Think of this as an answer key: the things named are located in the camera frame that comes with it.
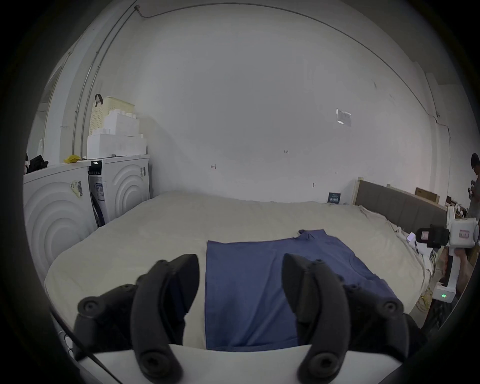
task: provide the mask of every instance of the yellow cloth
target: yellow cloth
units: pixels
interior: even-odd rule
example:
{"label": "yellow cloth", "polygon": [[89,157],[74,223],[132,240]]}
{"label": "yellow cloth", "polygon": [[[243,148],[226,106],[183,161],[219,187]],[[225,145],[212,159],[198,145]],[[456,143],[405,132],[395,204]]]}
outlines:
{"label": "yellow cloth", "polygon": [[76,163],[78,160],[82,160],[82,158],[77,156],[77,155],[71,155],[71,156],[68,156],[64,160],[64,162],[67,163],[67,164],[71,164],[71,163]]}

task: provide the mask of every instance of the white storage box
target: white storage box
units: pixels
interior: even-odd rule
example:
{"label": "white storage box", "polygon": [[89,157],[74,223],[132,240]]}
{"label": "white storage box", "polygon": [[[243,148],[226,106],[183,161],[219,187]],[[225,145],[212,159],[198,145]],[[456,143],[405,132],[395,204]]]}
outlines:
{"label": "white storage box", "polygon": [[95,103],[92,106],[92,116],[90,117],[89,135],[91,135],[95,129],[103,128],[105,117],[108,116],[110,111],[120,109],[124,110],[125,113],[133,113],[133,109],[135,108],[135,105],[111,96],[105,99],[100,98],[101,95],[95,95]]}
{"label": "white storage box", "polygon": [[87,158],[146,155],[147,141],[143,137],[96,134],[87,138]]}
{"label": "white storage box", "polygon": [[133,116],[127,116],[121,114],[120,111],[111,111],[108,116],[105,117],[105,122],[103,124],[102,133],[110,133],[111,135],[125,135],[131,137],[138,136],[139,121]]}

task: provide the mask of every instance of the gray upholstered headboard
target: gray upholstered headboard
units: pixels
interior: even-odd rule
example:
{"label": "gray upholstered headboard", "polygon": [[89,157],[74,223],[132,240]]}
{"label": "gray upholstered headboard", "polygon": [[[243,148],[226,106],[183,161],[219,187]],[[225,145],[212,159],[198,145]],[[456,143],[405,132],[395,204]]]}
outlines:
{"label": "gray upholstered headboard", "polygon": [[385,216],[406,232],[430,225],[446,227],[447,208],[411,193],[359,180],[354,204]]}

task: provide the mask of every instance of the white bedsheet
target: white bedsheet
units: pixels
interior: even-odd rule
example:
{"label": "white bedsheet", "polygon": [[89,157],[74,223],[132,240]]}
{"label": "white bedsheet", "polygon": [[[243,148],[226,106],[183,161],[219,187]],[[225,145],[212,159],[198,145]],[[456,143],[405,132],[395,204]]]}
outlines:
{"label": "white bedsheet", "polygon": [[122,284],[134,284],[158,260],[195,253],[200,286],[186,317],[184,345],[205,348],[206,246],[266,241],[324,229],[350,247],[384,279],[409,313],[428,284],[423,260],[396,235],[385,217],[351,205],[259,203],[185,192],[146,201],[63,252],[45,287],[59,314],[73,327],[77,304]]}

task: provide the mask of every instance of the white washing machine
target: white washing machine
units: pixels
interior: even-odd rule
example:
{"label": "white washing machine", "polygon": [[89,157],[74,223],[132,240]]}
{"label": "white washing machine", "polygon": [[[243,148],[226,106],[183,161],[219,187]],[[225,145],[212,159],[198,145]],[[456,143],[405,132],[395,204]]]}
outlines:
{"label": "white washing machine", "polygon": [[28,245],[41,281],[57,256],[97,229],[88,187],[89,161],[24,175]]}
{"label": "white washing machine", "polygon": [[90,191],[105,224],[150,199],[149,158],[135,155],[90,160]]}

